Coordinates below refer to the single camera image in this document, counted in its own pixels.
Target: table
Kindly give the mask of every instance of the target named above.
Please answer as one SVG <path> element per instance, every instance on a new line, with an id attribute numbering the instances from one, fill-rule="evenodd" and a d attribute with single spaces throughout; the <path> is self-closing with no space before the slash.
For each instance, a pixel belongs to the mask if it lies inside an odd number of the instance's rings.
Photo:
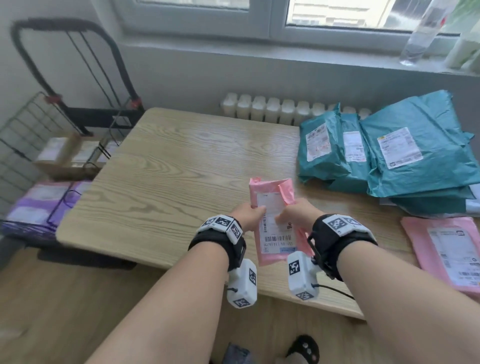
<path id="1" fill-rule="evenodd" d="M 249 201 L 249 179 L 292 178 L 296 197 L 325 212 L 354 216 L 379 245 L 418 264 L 400 226 L 397 207 L 378 199 L 325 190 L 296 178 L 298 127 L 154 108 L 130 132 L 64 218 L 57 239 L 69 246 L 160 268 L 171 268 L 187 251 L 196 229 L 210 216 Z M 252 233 L 246 258 L 258 264 Z M 258 267 L 258 293 L 342 315 L 363 318 L 348 297 L 320 288 L 301 301 L 288 290 L 286 262 Z M 320 273 L 320 284 L 348 292 Z"/>

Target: floor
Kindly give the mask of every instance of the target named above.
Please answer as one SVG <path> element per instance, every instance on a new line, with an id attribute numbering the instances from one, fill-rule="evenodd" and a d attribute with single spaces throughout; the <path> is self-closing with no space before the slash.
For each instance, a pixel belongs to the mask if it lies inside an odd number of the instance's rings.
<path id="1" fill-rule="evenodd" d="M 161 277 L 159 269 L 102 270 L 41 262 L 18 251 L 0 272 L 0 364 L 80 364 Z M 363 321 L 259 297 L 245 310 L 224 301 L 212 353 L 231 341 L 272 363 L 300 333 L 320 346 L 320 363 L 390 364 Z"/>

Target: black shoe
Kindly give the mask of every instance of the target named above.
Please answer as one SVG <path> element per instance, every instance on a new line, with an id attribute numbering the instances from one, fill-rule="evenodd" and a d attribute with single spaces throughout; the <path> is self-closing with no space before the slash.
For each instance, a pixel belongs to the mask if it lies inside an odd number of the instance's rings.
<path id="1" fill-rule="evenodd" d="M 320 360 L 320 352 L 315 340 L 309 335 L 300 335 L 293 342 L 287 352 L 287 356 L 297 352 L 305 358 L 308 364 L 318 364 Z"/>

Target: hand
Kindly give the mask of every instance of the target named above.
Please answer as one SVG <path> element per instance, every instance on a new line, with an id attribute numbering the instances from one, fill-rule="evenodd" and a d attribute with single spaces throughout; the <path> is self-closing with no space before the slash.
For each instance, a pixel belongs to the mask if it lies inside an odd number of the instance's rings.
<path id="1" fill-rule="evenodd" d="M 277 224 L 291 222 L 293 225 L 311 232 L 314 222 L 325 213 L 313 206 L 306 198 L 299 198 L 294 205 L 286 206 L 280 215 L 275 216 Z"/>
<path id="2" fill-rule="evenodd" d="M 230 216 L 239 221 L 243 231 L 253 231 L 258 227 L 258 223 L 266 210 L 265 206 L 252 208 L 250 202 L 245 202 L 234 208 Z"/>

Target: forearm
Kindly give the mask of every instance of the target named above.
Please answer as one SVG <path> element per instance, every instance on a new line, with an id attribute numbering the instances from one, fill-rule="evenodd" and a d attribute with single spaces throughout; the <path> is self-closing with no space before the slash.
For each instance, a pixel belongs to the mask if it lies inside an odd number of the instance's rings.
<path id="1" fill-rule="evenodd" d="M 408 363 L 480 363 L 480 305 L 367 242 L 347 246 L 338 271 L 367 322 Z"/>
<path id="2" fill-rule="evenodd" d="M 228 256 L 194 246 L 153 286 L 87 362 L 207 363 L 215 339 Z"/>

